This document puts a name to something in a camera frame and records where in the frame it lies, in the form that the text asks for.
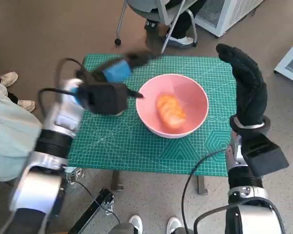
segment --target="table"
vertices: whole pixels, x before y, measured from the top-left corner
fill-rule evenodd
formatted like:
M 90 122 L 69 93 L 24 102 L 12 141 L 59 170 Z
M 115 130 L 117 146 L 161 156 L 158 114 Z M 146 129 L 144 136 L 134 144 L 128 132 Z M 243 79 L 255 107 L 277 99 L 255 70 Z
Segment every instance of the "table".
M 84 66 L 93 70 L 119 55 L 90 54 Z M 189 174 L 199 159 L 226 148 L 230 140 L 229 117 L 236 112 L 235 79 L 231 66 L 218 58 L 163 56 L 136 69 L 126 84 L 139 90 L 150 78 L 176 73 L 197 81 L 209 98 L 204 124 L 191 135 L 165 139 L 151 133 L 140 121 L 135 100 L 119 117 L 85 112 L 73 143 L 69 165 L 82 168 Z M 225 154 L 207 159 L 196 175 L 227 176 Z

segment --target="chair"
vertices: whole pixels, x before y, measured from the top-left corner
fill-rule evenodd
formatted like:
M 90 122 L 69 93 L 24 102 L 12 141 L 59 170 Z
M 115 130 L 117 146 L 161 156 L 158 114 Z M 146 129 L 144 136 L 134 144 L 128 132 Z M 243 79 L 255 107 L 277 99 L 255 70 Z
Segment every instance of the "chair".
M 139 16 L 148 19 L 148 20 L 154 20 L 154 21 L 158 21 L 160 23 L 164 23 L 165 25 L 170 25 L 172 23 L 171 26 L 171 30 L 169 31 L 168 36 L 165 39 L 164 45 L 162 47 L 161 53 L 164 52 L 168 40 L 171 36 L 172 30 L 174 29 L 176 22 L 180 16 L 181 13 L 183 12 L 187 12 L 190 15 L 191 18 L 191 22 L 192 22 L 192 27 L 193 27 L 193 32 L 194 32 L 194 41 L 193 41 L 193 46 L 196 47 L 197 46 L 197 34 L 196 34 L 196 28 L 195 28 L 195 23 L 194 23 L 194 17 L 193 17 L 193 13 L 188 9 L 190 6 L 192 6 L 195 2 L 197 2 L 198 0 L 182 0 L 180 5 L 177 5 L 171 9 L 166 9 L 165 8 L 165 4 L 163 3 L 163 0 L 151 0 L 149 2 L 149 4 L 153 4 L 154 8 L 158 9 L 158 12 L 145 12 L 145 11 L 141 11 L 140 9 L 138 9 L 139 7 L 139 2 L 142 2 L 141 5 L 143 5 L 143 9 L 145 9 L 145 1 L 146 0 L 125 0 L 124 5 L 123 5 L 123 9 L 122 9 L 122 14 L 118 23 L 118 27 L 117 27 L 117 38 L 115 39 L 115 44 L 116 45 L 120 45 L 121 44 L 121 40 L 119 37 L 119 31 L 121 29 L 121 25 L 122 25 L 122 21 L 123 21 L 123 17 L 124 17 L 124 13 L 125 13 L 125 9 L 127 7 L 127 4 L 129 5 L 129 7 L 135 12 L 137 13 Z

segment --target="chair wheel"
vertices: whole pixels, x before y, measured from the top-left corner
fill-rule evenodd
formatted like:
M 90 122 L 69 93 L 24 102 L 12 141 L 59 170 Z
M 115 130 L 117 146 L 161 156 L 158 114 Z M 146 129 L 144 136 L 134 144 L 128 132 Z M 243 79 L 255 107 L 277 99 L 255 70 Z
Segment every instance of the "chair wheel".
M 115 39 L 115 45 L 121 45 L 122 44 L 122 41 L 120 39 Z

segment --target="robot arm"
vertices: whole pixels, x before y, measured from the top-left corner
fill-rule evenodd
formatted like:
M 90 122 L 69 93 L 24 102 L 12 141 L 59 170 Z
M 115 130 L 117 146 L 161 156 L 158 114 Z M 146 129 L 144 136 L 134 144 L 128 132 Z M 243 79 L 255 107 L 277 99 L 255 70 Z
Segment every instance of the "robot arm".
M 114 115 L 127 108 L 128 97 L 142 98 L 120 81 L 152 58 L 147 51 L 130 53 L 103 64 L 91 74 L 83 69 L 76 72 L 78 77 L 86 79 L 63 82 L 60 89 L 71 95 L 57 94 L 57 101 L 15 185 L 10 203 L 12 213 L 0 234 L 45 232 L 47 222 L 59 214 L 63 203 L 67 157 L 85 109 Z
M 237 113 L 230 118 L 230 145 L 226 151 L 229 204 L 250 197 L 269 199 L 262 176 L 289 166 L 278 145 L 265 135 L 270 120 L 264 116 L 267 87 L 254 60 L 237 48 L 219 44 L 219 58 L 232 66 L 237 83 Z M 226 234 L 281 234 L 280 220 L 260 200 L 227 210 Z

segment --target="person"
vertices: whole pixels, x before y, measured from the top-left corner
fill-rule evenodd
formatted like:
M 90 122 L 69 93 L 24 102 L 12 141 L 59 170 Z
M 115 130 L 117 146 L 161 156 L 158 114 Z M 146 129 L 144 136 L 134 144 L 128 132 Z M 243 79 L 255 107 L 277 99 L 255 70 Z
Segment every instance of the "person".
M 0 84 L 4 87 L 9 87 L 18 80 L 19 76 L 16 72 L 9 72 L 0 76 Z M 30 100 L 19 100 L 13 93 L 7 92 L 7 97 L 21 108 L 32 112 L 35 109 L 35 102 Z
M 20 174 L 42 127 L 40 121 L 25 110 L 29 105 L 12 101 L 5 85 L 16 80 L 15 74 L 0 78 L 0 181 L 4 182 Z
M 181 3 L 182 0 L 170 0 L 166 5 L 166 9 L 173 8 Z M 193 13 L 193 16 L 195 17 L 196 14 L 202 9 L 205 2 L 207 0 L 198 0 L 195 2 L 192 6 L 189 7 L 189 10 Z M 158 12 L 158 9 L 152 9 L 151 12 Z M 145 29 L 147 31 L 156 31 L 158 22 L 153 20 L 146 20 Z M 183 12 L 177 22 L 176 25 L 171 33 L 171 36 L 169 38 L 169 42 L 173 42 L 174 44 L 177 44 L 179 47 L 188 47 L 193 44 L 193 38 L 187 37 L 186 32 L 191 27 L 191 18 L 187 12 Z
M 140 216 L 134 215 L 128 223 L 116 225 L 108 234 L 142 234 L 142 232 L 142 220 Z M 172 217 L 167 223 L 166 234 L 186 234 L 186 230 L 179 219 Z

